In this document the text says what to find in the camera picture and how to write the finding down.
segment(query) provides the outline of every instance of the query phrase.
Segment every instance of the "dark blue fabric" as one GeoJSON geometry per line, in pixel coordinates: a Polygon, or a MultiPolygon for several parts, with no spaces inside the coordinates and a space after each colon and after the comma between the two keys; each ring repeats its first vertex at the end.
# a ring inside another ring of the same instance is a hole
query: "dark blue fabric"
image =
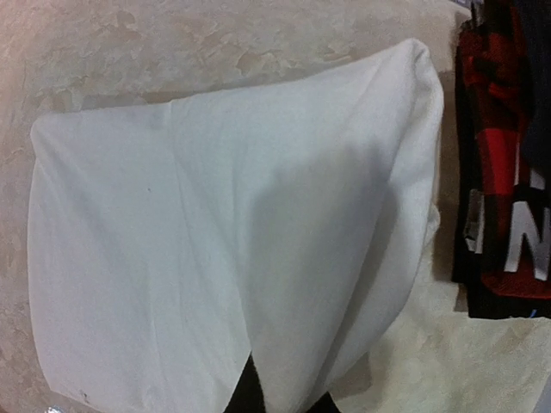
{"type": "Polygon", "coordinates": [[[551,0],[515,0],[515,5],[526,38],[534,96],[534,116],[521,150],[551,182],[551,0]]]}

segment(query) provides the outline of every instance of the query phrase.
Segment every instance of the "plaid shirt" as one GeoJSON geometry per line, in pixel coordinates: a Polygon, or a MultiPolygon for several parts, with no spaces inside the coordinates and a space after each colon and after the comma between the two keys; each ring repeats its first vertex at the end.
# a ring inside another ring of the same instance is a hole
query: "plaid shirt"
{"type": "Polygon", "coordinates": [[[548,306],[549,199],[519,150],[532,113],[526,46],[510,0],[486,0],[484,18],[462,31],[456,61],[461,199],[454,280],[466,283],[469,295],[484,290],[486,300],[489,294],[548,306]],[[483,200],[480,231],[466,248],[473,189],[483,200]]]}

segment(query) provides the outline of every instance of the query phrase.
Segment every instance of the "folded white cloth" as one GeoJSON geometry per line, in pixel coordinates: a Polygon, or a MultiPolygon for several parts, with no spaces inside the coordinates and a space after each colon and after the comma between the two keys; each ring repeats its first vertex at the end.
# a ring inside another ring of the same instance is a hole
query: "folded white cloth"
{"type": "Polygon", "coordinates": [[[406,302],[443,93],[405,41],[293,83],[38,119],[31,317],[52,390],[219,413],[252,351],[300,411],[406,302]]]}

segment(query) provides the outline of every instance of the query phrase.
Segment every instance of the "white fabric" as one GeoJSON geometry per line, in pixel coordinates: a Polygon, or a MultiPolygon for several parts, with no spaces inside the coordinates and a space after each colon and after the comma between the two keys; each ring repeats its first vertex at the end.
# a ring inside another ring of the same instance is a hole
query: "white fabric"
{"type": "Polygon", "coordinates": [[[407,40],[294,83],[38,119],[48,384],[105,412],[218,413],[252,351],[268,412],[305,407],[406,302],[442,110],[407,40]]]}

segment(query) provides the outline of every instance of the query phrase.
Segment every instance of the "marble surface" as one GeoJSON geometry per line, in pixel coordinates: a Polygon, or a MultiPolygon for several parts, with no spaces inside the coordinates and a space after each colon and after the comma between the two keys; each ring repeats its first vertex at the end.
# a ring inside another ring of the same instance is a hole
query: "marble surface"
{"type": "Polygon", "coordinates": [[[458,184],[453,45],[464,9],[446,0],[0,0],[0,15],[0,405],[8,413],[53,404],[92,411],[48,390],[34,350],[26,221],[28,134],[38,115],[79,110],[86,96],[97,106],[113,96],[164,102],[295,79],[407,37],[429,46],[447,92],[443,227],[405,310],[341,386],[340,403],[426,413],[528,412],[536,404],[551,370],[549,322],[468,320],[446,281],[458,184]]]}

